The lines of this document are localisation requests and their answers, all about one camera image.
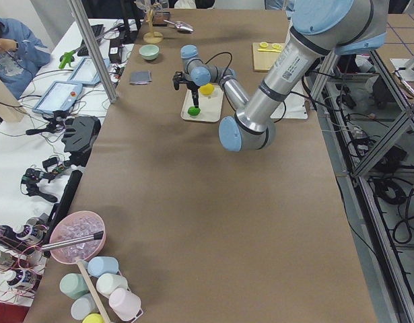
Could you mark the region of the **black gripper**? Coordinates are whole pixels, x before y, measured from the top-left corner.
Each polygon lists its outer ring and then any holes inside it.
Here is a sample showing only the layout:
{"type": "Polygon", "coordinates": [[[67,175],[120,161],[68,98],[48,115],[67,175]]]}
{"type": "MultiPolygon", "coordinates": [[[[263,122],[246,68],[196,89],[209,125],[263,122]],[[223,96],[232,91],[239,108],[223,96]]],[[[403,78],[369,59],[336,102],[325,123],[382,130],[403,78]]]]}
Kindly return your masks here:
{"type": "Polygon", "coordinates": [[[197,85],[191,79],[190,75],[179,71],[178,72],[178,84],[185,84],[185,86],[191,91],[191,96],[193,99],[193,106],[199,107],[199,91],[197,90],[197,85]]]}

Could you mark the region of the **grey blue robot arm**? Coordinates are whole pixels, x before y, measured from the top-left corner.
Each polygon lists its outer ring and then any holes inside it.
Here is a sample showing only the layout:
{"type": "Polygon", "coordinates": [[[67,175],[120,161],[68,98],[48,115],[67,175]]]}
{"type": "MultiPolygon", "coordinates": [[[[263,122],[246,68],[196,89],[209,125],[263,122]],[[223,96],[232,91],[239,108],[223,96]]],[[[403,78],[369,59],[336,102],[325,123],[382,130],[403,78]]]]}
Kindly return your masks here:
{"type": "Polygon", "coordinates": [[[197,86],[217,83],[236,109],[219,124],[228,151],[262,149],[275,138],[271,115],[320,57],[359,54],[380,48],[386,39],[388,1],[296,1],[289,40],[252,96],[229,68],[205,64],[197,47],[180,49],[182,74],[197,86]]]}

